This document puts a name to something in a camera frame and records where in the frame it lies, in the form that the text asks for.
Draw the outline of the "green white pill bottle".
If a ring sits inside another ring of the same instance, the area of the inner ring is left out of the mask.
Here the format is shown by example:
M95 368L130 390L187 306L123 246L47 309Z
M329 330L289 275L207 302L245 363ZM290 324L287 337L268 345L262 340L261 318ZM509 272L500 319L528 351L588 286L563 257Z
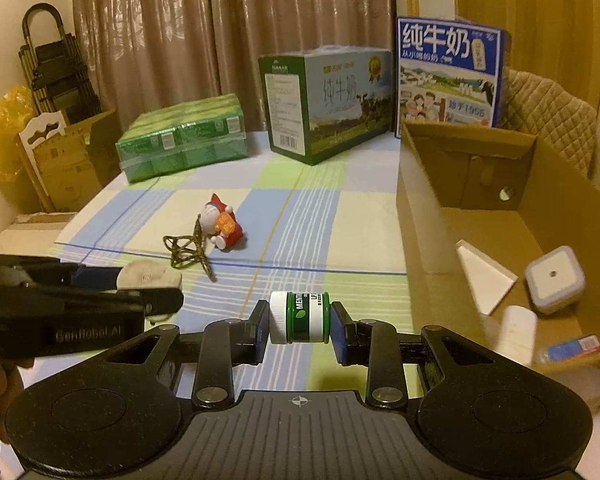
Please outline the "green white pill bottle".
M329 341L330 298L327 292L272 292L270 301L272 344Z

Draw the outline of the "red Doraemon figurine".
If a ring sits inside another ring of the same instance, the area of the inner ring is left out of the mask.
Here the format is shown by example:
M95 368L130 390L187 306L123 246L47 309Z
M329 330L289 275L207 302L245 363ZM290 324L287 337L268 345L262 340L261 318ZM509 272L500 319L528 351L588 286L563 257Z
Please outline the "red Doraemon figurine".
M204 234L222 252L230 250L244 237L244 231L236 220L233 207L223 203L215 193L204 205L199 221Z

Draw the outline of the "white rounded case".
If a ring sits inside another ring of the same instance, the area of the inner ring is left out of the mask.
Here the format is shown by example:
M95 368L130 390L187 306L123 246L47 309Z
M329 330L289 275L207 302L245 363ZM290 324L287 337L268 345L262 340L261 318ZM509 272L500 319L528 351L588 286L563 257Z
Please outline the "white rounded case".
M495 352L529 366L532 362L538 317L525 307L509 306L504 310Z

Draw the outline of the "flattened cardboard boxes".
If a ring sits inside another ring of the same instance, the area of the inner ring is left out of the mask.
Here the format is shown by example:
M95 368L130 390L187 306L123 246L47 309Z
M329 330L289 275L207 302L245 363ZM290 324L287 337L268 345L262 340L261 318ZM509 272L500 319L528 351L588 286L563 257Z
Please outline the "flattened cardboard boxes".
M76 212L120 174L118 114L108 110L68 125L61 112L32 118L15 136L20 159L45 212Z

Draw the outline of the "yellow plastic bag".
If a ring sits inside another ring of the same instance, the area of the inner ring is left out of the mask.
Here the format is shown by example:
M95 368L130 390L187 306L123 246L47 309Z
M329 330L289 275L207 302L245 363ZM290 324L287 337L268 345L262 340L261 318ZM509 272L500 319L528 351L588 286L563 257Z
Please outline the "yellow plastic bag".
M14 183L23 172L16 137L36 112L31 90L23 84L10 88L0 99L0 183Z

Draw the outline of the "open cardboard box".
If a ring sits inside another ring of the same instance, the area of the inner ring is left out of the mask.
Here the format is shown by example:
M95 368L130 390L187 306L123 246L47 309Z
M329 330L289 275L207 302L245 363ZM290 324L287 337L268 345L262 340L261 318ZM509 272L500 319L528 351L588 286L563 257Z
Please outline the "open cardboard box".
M535 347L600 341L600 190L550 144L512 130L410 122L402 132L396 208L416 326L443 325L480 344L495 339L478 312L457 244L467 242L517 281L504 306L529 307L524 270L569 246L584 272L571 307L541 316ZM600 351L541 366L600 411Z

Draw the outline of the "green shrink-wrapped carton pack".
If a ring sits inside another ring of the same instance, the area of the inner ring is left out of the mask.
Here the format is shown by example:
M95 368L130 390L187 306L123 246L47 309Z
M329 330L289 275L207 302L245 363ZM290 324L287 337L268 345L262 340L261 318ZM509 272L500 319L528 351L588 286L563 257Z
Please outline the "green shrink-wrapped carton pack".
M244 158L242 107L231 93L153 110L134 120L116 149L131 183Z

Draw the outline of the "blue playing card pack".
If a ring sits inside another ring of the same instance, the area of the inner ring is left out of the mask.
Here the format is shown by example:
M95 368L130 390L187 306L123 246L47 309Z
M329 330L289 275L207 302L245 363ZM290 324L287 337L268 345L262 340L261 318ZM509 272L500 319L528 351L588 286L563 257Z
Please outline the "blue playing card pack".
M539 350L536 354L536 362L540 364L558 363L598 352L600 352L600 341L596 335L581 336Z

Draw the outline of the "black folding hand cart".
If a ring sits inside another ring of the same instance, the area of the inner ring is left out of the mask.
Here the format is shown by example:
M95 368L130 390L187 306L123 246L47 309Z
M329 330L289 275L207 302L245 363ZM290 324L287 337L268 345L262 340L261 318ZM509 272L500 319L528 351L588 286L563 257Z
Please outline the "black folding hand cart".
M59 39L35 47L30 24L40 12L55 20ZM99 97L87 75L76 37L65 32L59 11L49 3L35 3L22 19L24 45L19 58L38 114L63 112L70 124L102 112Z

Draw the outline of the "white square night light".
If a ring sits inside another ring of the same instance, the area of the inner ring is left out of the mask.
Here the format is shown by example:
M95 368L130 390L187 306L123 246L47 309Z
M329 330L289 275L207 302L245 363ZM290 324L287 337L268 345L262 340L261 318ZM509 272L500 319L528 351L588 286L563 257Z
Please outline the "white square night light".
M577 302L585 290L582 266L570 246L562 245L537 258L524 270L535 310L551 315Z

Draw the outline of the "green white milk box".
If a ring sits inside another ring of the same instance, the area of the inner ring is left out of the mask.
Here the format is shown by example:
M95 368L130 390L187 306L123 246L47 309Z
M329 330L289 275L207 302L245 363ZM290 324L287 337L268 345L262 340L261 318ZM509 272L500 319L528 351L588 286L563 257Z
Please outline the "green white milk box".
M273 152L314 166L392 128L393 54L325 46L259 58Z

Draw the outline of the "brown curtain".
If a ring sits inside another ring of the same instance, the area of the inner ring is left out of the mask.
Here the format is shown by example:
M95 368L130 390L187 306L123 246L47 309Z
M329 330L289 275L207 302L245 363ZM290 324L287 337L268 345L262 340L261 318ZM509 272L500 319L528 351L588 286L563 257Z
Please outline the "brown curtain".
M233 93L265 126L258 61L340 46L388 48L396 0L72 0L91 82L124 126L150 110Z

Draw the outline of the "blue milk carton box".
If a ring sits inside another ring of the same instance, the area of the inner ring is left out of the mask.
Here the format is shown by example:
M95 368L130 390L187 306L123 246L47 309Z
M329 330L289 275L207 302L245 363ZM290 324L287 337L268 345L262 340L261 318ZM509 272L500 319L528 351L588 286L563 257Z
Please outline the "blue milk carton box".
M501 118L510 36L442 18L396 19L396 134L409 122L495 127Z

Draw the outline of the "beige quilted cushion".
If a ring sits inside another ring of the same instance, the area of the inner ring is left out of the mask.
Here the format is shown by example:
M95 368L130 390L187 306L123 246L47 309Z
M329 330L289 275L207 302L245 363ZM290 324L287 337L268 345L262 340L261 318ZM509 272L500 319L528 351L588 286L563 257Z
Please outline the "beige quilted cushion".
M594 107L556 81L521 70L508 72L501 128L537 136L588 176L596 147Z

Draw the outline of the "wooden door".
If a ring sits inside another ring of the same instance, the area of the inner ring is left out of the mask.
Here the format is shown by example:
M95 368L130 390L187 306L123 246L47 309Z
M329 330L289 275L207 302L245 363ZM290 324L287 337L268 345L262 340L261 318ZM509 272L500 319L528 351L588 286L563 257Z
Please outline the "wooden door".
M600 106L600 0L455 0L456 15L505 29L509 67Z

